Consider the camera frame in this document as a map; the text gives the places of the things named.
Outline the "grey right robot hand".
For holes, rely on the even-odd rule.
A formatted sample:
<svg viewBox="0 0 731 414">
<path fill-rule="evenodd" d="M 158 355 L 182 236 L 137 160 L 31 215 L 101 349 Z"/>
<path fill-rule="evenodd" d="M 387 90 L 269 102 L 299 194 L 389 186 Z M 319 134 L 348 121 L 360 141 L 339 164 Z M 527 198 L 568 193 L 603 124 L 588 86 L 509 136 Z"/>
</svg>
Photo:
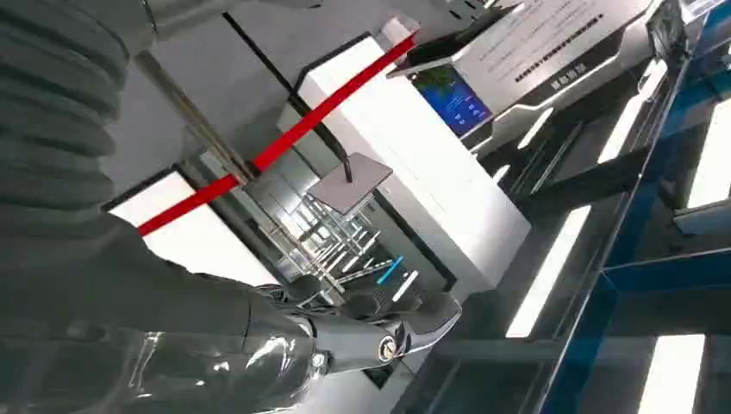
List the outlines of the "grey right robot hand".
<svg viewBox="0 0 731 414">
<path fill-rule="evenodd" d="M 4 413 L 273 413 L 325 377 L 438 342 L 440 293 L 371 321 L 275 305 L 153 254 L 112 216 L 80 231 L 1 228 Z"/>
</svg>

